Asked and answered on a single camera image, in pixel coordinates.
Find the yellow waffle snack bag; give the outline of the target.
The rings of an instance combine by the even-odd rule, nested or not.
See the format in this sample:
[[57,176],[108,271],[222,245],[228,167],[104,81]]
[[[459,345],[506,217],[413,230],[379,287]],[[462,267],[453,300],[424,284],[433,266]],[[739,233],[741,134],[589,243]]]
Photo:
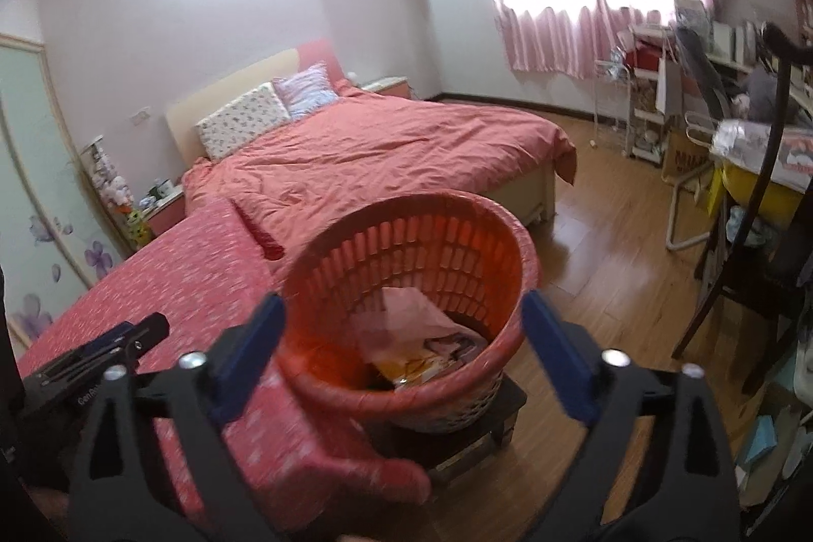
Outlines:
[[421,349],[416,354],[378,356],[372,366],[395,391],[401,391],[455,373],[464,366],[464,362],[437,354],[431,349]]

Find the yellow tub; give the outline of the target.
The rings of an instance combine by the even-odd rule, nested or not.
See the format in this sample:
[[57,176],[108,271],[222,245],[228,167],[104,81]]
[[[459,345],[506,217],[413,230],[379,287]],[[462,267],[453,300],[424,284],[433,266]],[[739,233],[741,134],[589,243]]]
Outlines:
[[[811,165],[786,168],[777,164],[772,179],[763,194],[758,216],[769,226],[785,230],[794,219],[802,195],[811,181]],[[728,193],[737,205],[745,208],[753,194],[757,175],[740,168],[729,161],[722,161],[715,167],[708,194],[708,214],[712,216],[720,210],[722,198]]]

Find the left pink nightstand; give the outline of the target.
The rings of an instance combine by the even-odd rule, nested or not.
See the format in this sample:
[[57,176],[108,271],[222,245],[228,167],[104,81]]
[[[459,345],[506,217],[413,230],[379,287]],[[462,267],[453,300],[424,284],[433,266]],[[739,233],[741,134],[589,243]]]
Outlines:
[[143,217],[155,237],[176,226],[186,217],[183,187],[178,184],[168,197],[157,202]]

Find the dark wooden stool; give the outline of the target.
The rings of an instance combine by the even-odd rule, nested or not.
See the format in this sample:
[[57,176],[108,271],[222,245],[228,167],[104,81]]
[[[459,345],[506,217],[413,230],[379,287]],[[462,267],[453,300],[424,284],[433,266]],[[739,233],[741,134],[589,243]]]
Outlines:
[[380,454],[409,459],[441,486],[506,450],[527,400],[524,389],[505,377],[484,414],[456,431],[424,433],[391,424],[368,424],[365,430]]

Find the pink nightstand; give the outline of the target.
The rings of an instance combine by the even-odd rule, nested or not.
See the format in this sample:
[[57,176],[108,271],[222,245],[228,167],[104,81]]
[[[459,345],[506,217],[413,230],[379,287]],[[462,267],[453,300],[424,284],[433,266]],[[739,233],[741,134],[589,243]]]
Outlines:
[[362,91],[377,93],[382,96],[398,96],[411,99],[412,89],[405,77],[383,77],[379,80],[366,82],[361,86]]
[[155,237],[176,226],[186,217],[183,187],[178,184],[168,197],[157,202],[143,217]]

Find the bed with coral duvet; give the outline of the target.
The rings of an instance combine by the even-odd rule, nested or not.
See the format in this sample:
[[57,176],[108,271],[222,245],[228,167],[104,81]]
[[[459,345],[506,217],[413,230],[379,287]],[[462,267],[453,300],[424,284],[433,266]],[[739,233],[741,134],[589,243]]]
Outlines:
[[502,106],[409,101],[343,84],[336,102],[182,177],[186,209],[236,202],[292,259],[335,220],[383,198],[435,190],[490,194],[550,168],[576,179],[561,126]]

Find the beige pink headboard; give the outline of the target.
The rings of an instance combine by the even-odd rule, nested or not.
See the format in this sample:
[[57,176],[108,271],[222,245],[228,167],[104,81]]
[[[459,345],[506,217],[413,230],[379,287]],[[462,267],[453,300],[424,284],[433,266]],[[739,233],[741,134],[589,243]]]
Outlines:
[[244,69],[227,74],[208,87],[172,105],[165,113],[165,120],[184,166],[191,168],[194,162],[207,155],[197,134],[196,124],[200,120],[227,102],[273,78],[292,76],[317,62],[324,62],[327,65],[328,77],[332,82],[345,78],[345,72],[333,52],[331,43],[328,40],[316,40],[277,52]]

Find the cluttered desk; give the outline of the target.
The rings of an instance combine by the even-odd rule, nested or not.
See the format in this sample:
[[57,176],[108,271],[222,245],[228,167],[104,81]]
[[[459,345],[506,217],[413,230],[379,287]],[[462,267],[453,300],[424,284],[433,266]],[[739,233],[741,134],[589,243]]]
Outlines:
[[671,21],[631,23],[617,39],[635,157],[662,164],[693,113],[766,122],[776,110],[778,60],[762,51],[755,26],[714,21],[701,0],[674,0]]

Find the red plastic laundry basket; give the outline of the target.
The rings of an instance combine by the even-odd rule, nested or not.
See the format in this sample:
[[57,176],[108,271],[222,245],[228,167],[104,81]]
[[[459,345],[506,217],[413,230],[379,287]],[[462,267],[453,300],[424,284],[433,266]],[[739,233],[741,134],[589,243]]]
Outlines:
[[[418,432],[456,431],[499,391],[524,342],[522,297],[538,276],[528,231],[488,198],[433,191],[380,200],[324,228],[290,264],[275,360],[310,406]],[[460,327],[488,346],[455,373],[395,391],[372,366]]]

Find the hanging plush toys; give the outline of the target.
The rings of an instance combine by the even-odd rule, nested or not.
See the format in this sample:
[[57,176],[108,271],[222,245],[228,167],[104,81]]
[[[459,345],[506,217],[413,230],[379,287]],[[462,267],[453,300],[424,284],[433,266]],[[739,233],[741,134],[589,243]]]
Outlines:
[[132,252],[138,252],[153,239],[153,233],[130,185],[118,173],[112,158],[103,147],[103,136],[99,135],[91,140],[80,151],[80,158],[106,213]]

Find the pink striped pillow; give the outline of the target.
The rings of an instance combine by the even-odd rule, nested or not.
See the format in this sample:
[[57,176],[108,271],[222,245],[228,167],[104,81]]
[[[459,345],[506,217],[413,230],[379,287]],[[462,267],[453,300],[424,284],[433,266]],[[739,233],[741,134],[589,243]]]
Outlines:
[[292,76],[273,78],[271,85],[294,121],[303,120],[339,99],[325,62],[314,63]]

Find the white red snack bag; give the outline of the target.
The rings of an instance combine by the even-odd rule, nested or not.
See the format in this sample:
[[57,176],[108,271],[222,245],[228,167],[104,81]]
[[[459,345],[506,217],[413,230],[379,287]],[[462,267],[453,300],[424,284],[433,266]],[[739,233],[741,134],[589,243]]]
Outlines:
[[468,327],[446,336],[428,338],[424,348],[443,361],[445,371],[460,369],[471,363],[488,346],[488,341]]

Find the brown cardboard box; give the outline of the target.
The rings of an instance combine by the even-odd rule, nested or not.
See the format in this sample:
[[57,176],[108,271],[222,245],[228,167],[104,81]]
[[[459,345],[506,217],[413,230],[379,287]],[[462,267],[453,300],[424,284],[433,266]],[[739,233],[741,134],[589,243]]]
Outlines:
[[683,129],[668,129],[662,159],[662,181],[674,184],[680,177],[708,162],[708,147],[693,142]]

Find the white floral pillow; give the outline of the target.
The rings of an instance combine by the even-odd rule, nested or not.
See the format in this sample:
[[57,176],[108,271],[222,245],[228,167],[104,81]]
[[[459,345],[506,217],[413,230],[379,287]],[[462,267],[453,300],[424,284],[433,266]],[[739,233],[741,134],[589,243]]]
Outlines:
[[263,82],[204,117],[196,124],[196,131],[205,155],[211,161],[221,161],[291,121],[290,112],[273,85]]

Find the sliding wardrobe with flower decals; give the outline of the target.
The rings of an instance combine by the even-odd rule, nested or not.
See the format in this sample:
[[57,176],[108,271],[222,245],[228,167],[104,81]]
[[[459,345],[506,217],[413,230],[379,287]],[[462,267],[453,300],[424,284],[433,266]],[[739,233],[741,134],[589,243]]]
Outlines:
[[21,354],[128,249],[85,177],[43,45],[4,36],[0,54],[4,303]]

